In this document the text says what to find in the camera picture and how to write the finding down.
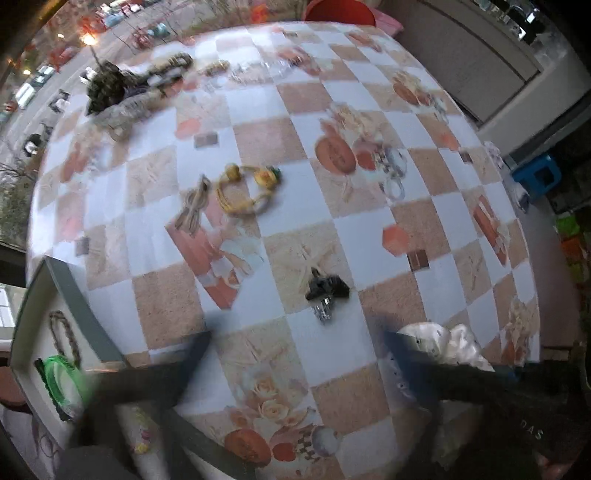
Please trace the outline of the blue plastic stool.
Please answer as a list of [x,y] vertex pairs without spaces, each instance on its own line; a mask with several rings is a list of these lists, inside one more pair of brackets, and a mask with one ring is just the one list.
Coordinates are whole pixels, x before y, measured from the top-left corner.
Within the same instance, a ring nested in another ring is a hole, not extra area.
[[512,173],[513,180],[526,190],[531,202],[546,195],[560,182],[561,177],[559,167],[549,154],[520,165]]

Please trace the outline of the checkered floral tablecloth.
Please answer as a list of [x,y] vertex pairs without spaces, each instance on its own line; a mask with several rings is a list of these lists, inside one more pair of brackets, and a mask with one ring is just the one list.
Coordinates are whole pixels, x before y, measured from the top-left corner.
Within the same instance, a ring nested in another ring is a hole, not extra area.
[[[283,23],[113,57],[140,73],[178,52],[199,71],[130,138],[88,128],[73,94],[32,203],[28,255],[74,266],[133,364],[193,332],[219,339],[182,413],[276,479],[384,479],[423,423],[394,382],[394,321],[466,324],[485,357],[536,357],[529,252],[501,176],[446,91],[366,27]],[[174,228],[211,181],[197,234]],[[349,299],[321,323],[311,268]]]

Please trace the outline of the black scalloped snap hair clip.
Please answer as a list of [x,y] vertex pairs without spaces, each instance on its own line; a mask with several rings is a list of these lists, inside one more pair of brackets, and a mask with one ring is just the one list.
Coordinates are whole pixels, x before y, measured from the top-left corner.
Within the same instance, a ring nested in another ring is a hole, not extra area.
[[75,380],[75,368],[61,355],[53,355],[45,360],[38,358],[33,365],[39,374],[47,393],[52,401],[59,419],[63,422],[72,421],[75,416],[74,404],[62,390],[62,377]]

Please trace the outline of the clear large claw clip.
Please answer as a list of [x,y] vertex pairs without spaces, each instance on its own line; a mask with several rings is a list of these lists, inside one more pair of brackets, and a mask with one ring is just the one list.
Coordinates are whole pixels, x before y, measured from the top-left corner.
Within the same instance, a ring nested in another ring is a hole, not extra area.
[[96,115],[92,123],[98,129],[105,131],[113,141],[125,141],[130,137],[133,126],[147,119],[161,99],[162,94],[159,90],[150,90],[128,97]]

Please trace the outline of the white polka dot scrunchie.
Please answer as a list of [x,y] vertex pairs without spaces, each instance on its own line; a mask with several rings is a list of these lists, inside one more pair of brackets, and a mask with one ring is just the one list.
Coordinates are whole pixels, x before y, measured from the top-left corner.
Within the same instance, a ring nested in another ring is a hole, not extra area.
[[405,360],[411,350],[425,354],[435,363],[466,365],[485,372],[494,372],[492,364],[484,357],[472,330],[466,324],[452,328],[439,323],[420,322],[408,324],[394,333],[385,333],[389,349],[388,362],[398,390],[409,400],[415,401],[400,359]]

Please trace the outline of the red plastic stool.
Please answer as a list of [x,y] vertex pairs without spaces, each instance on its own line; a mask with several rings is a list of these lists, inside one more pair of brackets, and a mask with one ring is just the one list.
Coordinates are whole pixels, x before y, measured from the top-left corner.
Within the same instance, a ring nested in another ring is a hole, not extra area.
[[358,0],[314,0],[304,9],[304,21],[376,26],[372,9]]

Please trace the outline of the grey-green shallow tray box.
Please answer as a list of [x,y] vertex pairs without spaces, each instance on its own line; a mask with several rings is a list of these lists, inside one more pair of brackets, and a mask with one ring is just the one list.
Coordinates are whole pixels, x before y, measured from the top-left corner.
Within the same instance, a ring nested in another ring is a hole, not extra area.
[[[65,357],[75,368],[75,380],[61,379],[63,392],[74,404],[72,421],[59,419],[33,365],[36,359],[53,355]],[[18,313],[10,364],[32,414],[62,449],[57,471],[60,479],[147,479],[157,473],[167,479],[201,479],[202,464],[231,479],[256,476],[252,466],[180,415],[178,406],[197,379],[198,369],[174,407],[171,436],[161,433],[144,405],[128,403],[115,407],[122,430],[115,446],[68,445],[74,424],[90,399],[95,377],[104,371],[146,366],[133,367],[124,358],[91,311],[69,265],[61,260],[46,256],[36,268]]]

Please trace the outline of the dark crochet scrunchie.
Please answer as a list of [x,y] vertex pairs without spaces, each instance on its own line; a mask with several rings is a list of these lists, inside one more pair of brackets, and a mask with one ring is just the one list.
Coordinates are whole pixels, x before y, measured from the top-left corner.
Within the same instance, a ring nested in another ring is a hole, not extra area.
[[136,86],[138,76],[121,70],[109,61],[103,61],[86,89],[88,104],[86,114],[97,115],[110,106],[120,103],[129,89]]

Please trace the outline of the small black claw clip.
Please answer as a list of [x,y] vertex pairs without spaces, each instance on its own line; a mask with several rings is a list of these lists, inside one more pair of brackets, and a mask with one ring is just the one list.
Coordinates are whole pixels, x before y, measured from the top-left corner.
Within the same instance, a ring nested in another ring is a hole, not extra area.
[[338,275],[325,275],[317,268],[311,268],[311,280],[305,299],[311,304],[315,317],[323,324],[332,321],[336,300],[349,299],[349,285]]

